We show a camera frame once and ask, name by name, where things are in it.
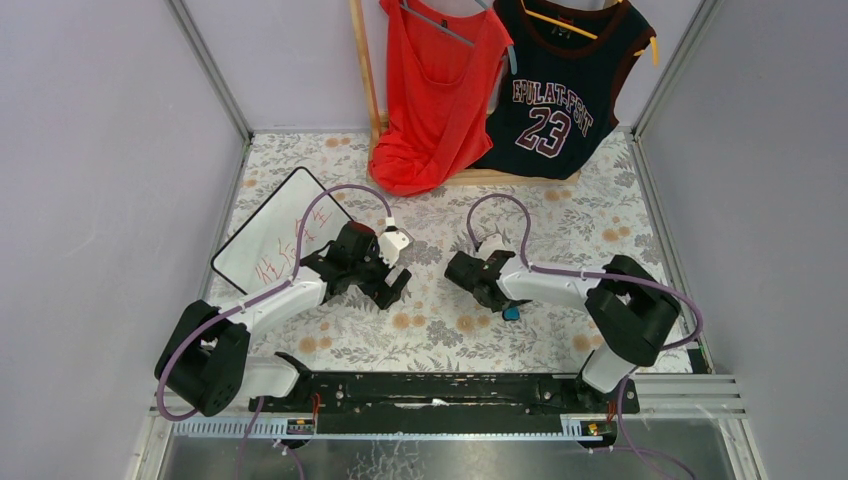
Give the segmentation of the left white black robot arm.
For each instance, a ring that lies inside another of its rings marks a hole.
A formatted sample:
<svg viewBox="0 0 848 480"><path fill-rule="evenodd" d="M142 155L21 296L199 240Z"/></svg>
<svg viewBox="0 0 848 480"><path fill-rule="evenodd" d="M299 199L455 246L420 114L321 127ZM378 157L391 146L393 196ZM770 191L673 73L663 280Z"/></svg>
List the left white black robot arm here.
<svg viewBox="0 0 848 480"><path fill-rule="evenodd" d="M206 417L219 414L236 399L291 394L305 369L280 355L252 355L253 342L352 286L379 309L388 309L399 301L411 278L408 270L402 270L394 281L388 279L412 243L412 237L394 225L375 233L349 221L335 240L301 259L293 276L225 306L203 300L188 305L154 368L161 415L171 421L185 418L167 411L166 391L188 403L192 414Z"/></svg>

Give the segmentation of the white board black frame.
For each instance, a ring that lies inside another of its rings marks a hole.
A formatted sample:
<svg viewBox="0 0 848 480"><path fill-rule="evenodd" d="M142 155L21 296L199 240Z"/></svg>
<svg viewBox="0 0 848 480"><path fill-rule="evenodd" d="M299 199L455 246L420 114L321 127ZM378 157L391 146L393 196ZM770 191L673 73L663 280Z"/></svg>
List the white board black frame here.
<svg viewBox="0 0 848 480"><path fill-rule="evenodd" d="M334 241L352 219L331 196L307 209L324 190L307 168L294 169L216 252L212 270L243 294L288 275L298 257Z"/></svg>

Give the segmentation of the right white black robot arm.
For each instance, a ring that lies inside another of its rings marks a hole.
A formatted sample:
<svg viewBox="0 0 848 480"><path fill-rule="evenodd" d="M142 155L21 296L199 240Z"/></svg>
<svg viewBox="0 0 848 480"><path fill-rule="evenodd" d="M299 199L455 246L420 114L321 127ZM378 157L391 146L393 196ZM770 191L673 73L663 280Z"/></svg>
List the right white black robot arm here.
<svg viewBox="0 0 848 480"><path fill-rule="evenodd" d="M681 314L670 290L624 255L599 270L570 275L563 267L527 266L511 251L494 250L485 259L458 252L445 277L493 312L542 302L587 313L603 343L578 379L603 394L635 368L655 363Z"/></svg>

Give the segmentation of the blue black whiteboard eraser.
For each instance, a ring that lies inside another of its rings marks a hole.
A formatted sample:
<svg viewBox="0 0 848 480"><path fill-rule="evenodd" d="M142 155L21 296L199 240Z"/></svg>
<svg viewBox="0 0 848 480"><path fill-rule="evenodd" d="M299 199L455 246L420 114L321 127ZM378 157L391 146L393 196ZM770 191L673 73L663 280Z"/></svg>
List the blue black whiteboard eraser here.
<svg viewBox="0 0 848 480"><path fill-rule="evenodd" d="M506 322L515 322L521 319L521 312L518 307L510 307L502 312L502 319Z"/></svg>

